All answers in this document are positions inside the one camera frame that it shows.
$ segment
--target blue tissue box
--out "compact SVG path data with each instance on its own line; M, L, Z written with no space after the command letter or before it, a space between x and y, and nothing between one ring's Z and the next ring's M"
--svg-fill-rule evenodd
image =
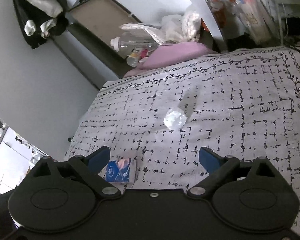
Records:
M119 161L111 161L107 165L107 182L134 182L136 174L136 163L131 158L125 158Z

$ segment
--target white bedspread with black pattern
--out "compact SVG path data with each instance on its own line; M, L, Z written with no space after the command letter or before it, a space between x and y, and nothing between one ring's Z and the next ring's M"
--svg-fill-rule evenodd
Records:
M163 118L178 106L184 127ZM300 198L300 53L287 48L204 56L100 90L66 159L106 145L133 157L133 188L187 189L207 176L198 150L251 161L268 157ZM293 229L300 234L300 213Z

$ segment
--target floor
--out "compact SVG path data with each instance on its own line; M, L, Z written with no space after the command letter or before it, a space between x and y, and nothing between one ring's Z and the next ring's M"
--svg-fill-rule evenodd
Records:
M16 133L8 128L0 144L0 193L8 192L19 185L29 168L32 149L20 144Z

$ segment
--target metal screw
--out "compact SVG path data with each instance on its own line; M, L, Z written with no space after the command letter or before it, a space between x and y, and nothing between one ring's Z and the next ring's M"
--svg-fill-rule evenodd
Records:
M118 189L116 187L105 187L102 192L106 195L114 195L118 192Z
M190 189L190 193L193 195L202 195L206 192L203 187L193 187Z
M155 192L153 192L153 193L150 193L150 197L159 197L159 194L158 194L158 193L155 193Z

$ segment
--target hanging clothes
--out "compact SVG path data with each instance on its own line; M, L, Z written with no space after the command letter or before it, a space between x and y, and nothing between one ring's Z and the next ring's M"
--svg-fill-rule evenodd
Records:
M32 49L61 35L69 22L57 0L13 0L21 32Z

